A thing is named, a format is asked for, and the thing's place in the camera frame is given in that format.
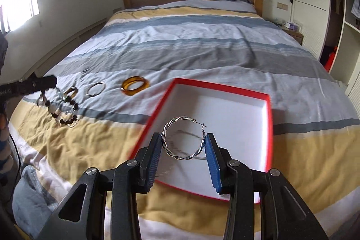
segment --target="orange object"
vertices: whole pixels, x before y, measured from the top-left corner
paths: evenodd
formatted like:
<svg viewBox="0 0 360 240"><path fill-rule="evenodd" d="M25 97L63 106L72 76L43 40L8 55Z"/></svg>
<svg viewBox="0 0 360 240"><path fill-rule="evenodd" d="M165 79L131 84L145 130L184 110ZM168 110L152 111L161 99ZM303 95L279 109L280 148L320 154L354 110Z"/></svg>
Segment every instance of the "orange object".
<svg viewBox="0 0 360 240"><path fill-rule="evenodd" d="M129 90L128 89L129 86L131 86L132 84L134 84L136 82L143 82L143 84L137 89ZM132 96L132 95L135 95L136 93L148 88L149 86L150 86L150 84L149 84L148 80L143 78L142 76L132 76L122 83L121 91L123 91L128 96Z"/></svg>
<svg viewBox="0 0 360 240"><path fill-rule="evenodd" d="M336 50L337 50L337 47L334 47L334 51L330 53L329 59L328 59L328 61L326 62L325 66L324 66L324 68L325 68L325 70L326 70L327 72L330 71L330 68L331 68L331 66L333 65Z"/></svg>

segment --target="wall switch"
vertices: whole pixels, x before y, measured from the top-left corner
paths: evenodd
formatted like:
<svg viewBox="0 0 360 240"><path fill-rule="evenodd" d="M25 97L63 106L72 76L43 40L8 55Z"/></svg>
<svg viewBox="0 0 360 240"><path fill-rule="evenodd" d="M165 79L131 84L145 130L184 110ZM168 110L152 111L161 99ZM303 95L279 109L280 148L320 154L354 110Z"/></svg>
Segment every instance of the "wall switch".
<svg viewBox="0 0 360 240"><path fill-rule="evenodd" d="M278 2L278 9L284 9L287 11L289 9L289 6L287 4Z"/></svg>

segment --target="silver ring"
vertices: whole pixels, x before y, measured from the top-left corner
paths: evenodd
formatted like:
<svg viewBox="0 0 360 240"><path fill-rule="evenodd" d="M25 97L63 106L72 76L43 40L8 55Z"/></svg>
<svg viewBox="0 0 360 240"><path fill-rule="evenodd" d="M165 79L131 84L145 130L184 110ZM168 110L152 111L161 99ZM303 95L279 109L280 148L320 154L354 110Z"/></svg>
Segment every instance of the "silver ring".
<svg viewBox="0 0 360 240"><path fill-rule="evenodd" d="M180 156L174 154L171 150L169 150L169 148L167 146L167 143L165 141L166 131L169 129L169 127L174 122L177 122L179 120L189 120L189 121L191 121L193 123L200 124L201 125L201 130L202 130L202 139L201 139L201 144L200 144L199 149L195 153L193 153L192 155L188 155L188 156L185 156L185 157L180 157ZM175 117L175 118L171 119L168 123L166 123L165 126L164 126L164 130L161 133L162 147L165 149L166 153L169 156L174 157L177 160L190 160L190 159L194 158L195 156L199 155L201 153L201 151L203 150L204 146L205 146L205 136L206 136L206 134L205 134L205 131L204 131L204 127L206 127L206 126L203 123L197 122L196 119L194 119L194 118L187 117L187 116Z"/></svg>
<svg viewBox="0 0 360 240"><path fill-rule="evenodd" d="M90 91L90 89L91 89L92 87L94 87L94 86L96 86L96 85L101 85L101 84L104 85L104 87L101 89L101 91L100 91L99 93L92 94L92 95L89 94L89 91ZM90 88L89 88L88 91L86 92L86 95L89 96L89 97L95 97L95 96L101 94L101 93L105 90L105 88L106 88L106 85L105 85L104 82L97 82L97 83L93 84L92 86L90 86Z"/></svg>
<svg viewBox="0 0 360 240"><path fill-rule="evenodd" d="M37 98L37 100L36 100L36 105L37 105L37 107L40 107L40 105L39 105L40 98L42 98L42 99L43 99L43 106L45 105L45 103L46 103L46 101L47 101L47 99L46 99L45 95L41 94L41 95L40 95L40 97L39 97L39 98Z"/></svg>

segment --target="metal screw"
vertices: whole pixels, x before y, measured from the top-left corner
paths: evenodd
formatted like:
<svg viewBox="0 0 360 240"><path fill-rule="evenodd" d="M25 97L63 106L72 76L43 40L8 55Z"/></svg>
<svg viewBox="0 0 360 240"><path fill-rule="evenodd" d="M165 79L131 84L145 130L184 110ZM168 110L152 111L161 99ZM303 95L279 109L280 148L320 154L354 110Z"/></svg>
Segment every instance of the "metal screw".
<svg viewBox="0 0 360 240"><path fill-rule="evenodd" d="M240 166L240 162L238 160L230 160L229 165L231 167L237 167L237 166Z"/></svg>
<svg viewBox="0 0 360 240"><path fill-rule="evenodd" d="M272 176L279 176L280 175L280 171L278 169L271 169L270 170L270 174Z"/></svg>
<svg viewBox="0 0 360 240"><path fill-rule="evenodd" d="M91 167L91 168L89 168L88 170L86 170L86 173L87 173L88 175L94 175L94 174L96 173L96 168Z"/></svg>
<svg viewBox="0 0 360 240"><path fill-rule="evenodd" d="M137 161L134 160L134 159L131 159L131 160L127 161L126 164L127 164L129 167L133 167L133 166L136 166L136 165L137 165Z"/></svg>

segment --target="gray stripe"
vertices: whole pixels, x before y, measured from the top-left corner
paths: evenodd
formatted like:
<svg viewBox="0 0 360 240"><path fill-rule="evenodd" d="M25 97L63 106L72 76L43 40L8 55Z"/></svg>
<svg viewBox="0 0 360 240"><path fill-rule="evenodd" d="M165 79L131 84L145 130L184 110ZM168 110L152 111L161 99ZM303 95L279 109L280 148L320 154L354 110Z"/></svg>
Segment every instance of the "gray stripe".
<svg viewBox="0 0 360 240"><path fill-rule="evenodd" d="M277 25L269 21L265 21L262 18L247 18L247 17L226 17L211 15L202 16L178 16L178 17L165 17L165 18L151 18L146 21L130 21L125 23L115 23L107 27L103 27L98 34L94 36L106 36L113 33L122 33L130 30L140 30L148 26L160 26L160 25L180 25L184 23L202 23L202 24L228 24L228 25L242 25L245 27L269 27L272 29L281 30Z"/></svg>
<svg viewBox="0 0 360 240"><path fill-rule="evenodd" d="M270 49L273 51L277 51L277 52L283 52L285 54L294 54L294 55L298 55L300 54L305 54L306 56L309 57L313 57L312 54L302 48L299 47L294 47L291 45L286 45L283 43L278 43L278 44L265 44L265 43L259 43L259 42L251 42L251 41L247 41L245 38L240 38L240 39L231 39L231 38L226 38L226 39L219 39L219 38L191 38L191 39L177 39L177 40L151 40L151 41L145 41L142 43L127 43L126 45L113 45L113 46L109 46L106 48L100 48L100 49L96 49L96 50L92 50L90 52L86 52L86 53L82 53L82 54L78 54L78 55L72 55L70 57L66 57L63 60L74 60L77 58L84 58L84 57L88 57L88 56L94 56L95 54L109 54L109 53L114 53L116 51L119 50L124 50L125 48L128 48L129 50L142 50L144 48L147 47L153 47L153 46L165 46L165 45L186 45L186 46L193 46L193 45L199 45L199 44L204 44L204 45L223 45L226 46L228 44L233 44L233 45L237 45L237 46L241 46L241 45L250 45L252 47L259 47L259 48L266 48L266 49Z"/></svg>
<svg viewBox="0 0 360 240"><path fill-rule="evenodd" d="M223 44L192 44L184 50L186 42L169 41L167 46L152 46L137 50L120 47L117 52L88 56L73 61L64 60L52 73L66 76L74 73L117 72L126 69L194 70L240 66L273 74L288 74L333 81L323 66L309 56L290 56L282 52L255 50L251 43L233 39Z"/></svg>
<svg viewBox="0 0 360 240"><path fill-rule="evenodd" d="M23 98L27 102L36 103L36 100ZM56 106L62 111L69 111L71 108L65 106L62 103L55 103ZM77 111L77 114L95 118L97 120L110 120L113 122L120 123L138 123L141 125L146 125L150 116L144 114L120 114L120 113L106 113L105 111L97 111L93 109L81 109ZM310 122L305 124L295 124L295 123L283 123L273 126L274 135L283 135L287 133L307 133L310 131L320 131L328 129L342 129L347 126L360 125L359 119L344 119L339 121L320 121L320 122Z"/></svg>
<svg viewBox="0 0 360 240"><path fill-rule="evenodd" d="M328 129L342 129L347 126L360 125L359 119L344 119L339 121L320 121L306 124L284 123L273 126L274 135L286 133L306 133L310 131L320 131Z"/></svg>
<svg viewBox="0 0 360 240"><path fill-rule="evenodd" d="M26 97L23 98L27 102L36 103L36 100L28 99ZM62 103L55 103L56 107L59 108L61 111L66 112L70 111L71 108L62 104ZM105 112L105 111L97 111L93 109L83 109L79 108L76 113L78 115L86 116L89 118L95 118L97 120L110 120L113 122L120 122L120 123L138 123L145 125L149 119L148 115L143 114L121 114L121 113L114 113L114 112Z"/></svg>

